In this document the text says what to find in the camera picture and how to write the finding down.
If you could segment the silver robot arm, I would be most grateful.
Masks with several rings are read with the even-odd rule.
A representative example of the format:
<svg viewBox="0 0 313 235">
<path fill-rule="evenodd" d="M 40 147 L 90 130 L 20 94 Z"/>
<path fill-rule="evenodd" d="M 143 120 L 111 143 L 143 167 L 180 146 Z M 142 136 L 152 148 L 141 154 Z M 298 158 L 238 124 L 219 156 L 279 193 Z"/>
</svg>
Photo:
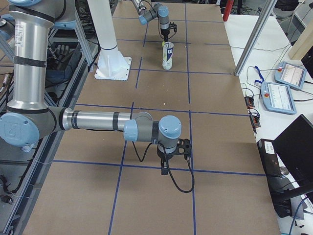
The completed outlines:
<svg viewBox="0 0 313 235">
<path fill-rule="evenodd" d="M 0 137 L 8 144 L 23 147 L 61 130 L 123 132 L 126 141 L 149 142 L 157 145 L 161 158 L 161 174 L 171 174 L 169 159 L 182 155 L 181 123 L 175 116 L 153 121 L 146 112 L 84 112 L 71 108 L 49 107 L 44 103 L 47 66 L 48 32 L 52 27 L 74 29 L 78 25 L 74 0 L 8 0 L 9 12 L 15 20 L 14 93 L 6 105 L 7 113 L 0 118 Z M 165 5 L 155 3 L 149 10 L 132 0 L 139 21 L 147 24 L 158 18 L 162 36 L 175 28 L 169 23 Z M 89 10 L 99 42 L 100 57 L 96 79 L 128 79 L 131 57 L 118 49 L 108 0 L 88 0 Z"/>
<path fill-rule="evenodd" d="M 151 5 L 147 0 L 132 0 L 132 3 L 142 25 L 147 24 L 155 18 L 158 19 L 161 38 L 164 42 L 168 42 L 168 36 L 172 27 L 169 22 L 168 7 L 158 2 Z"/>
</svg>

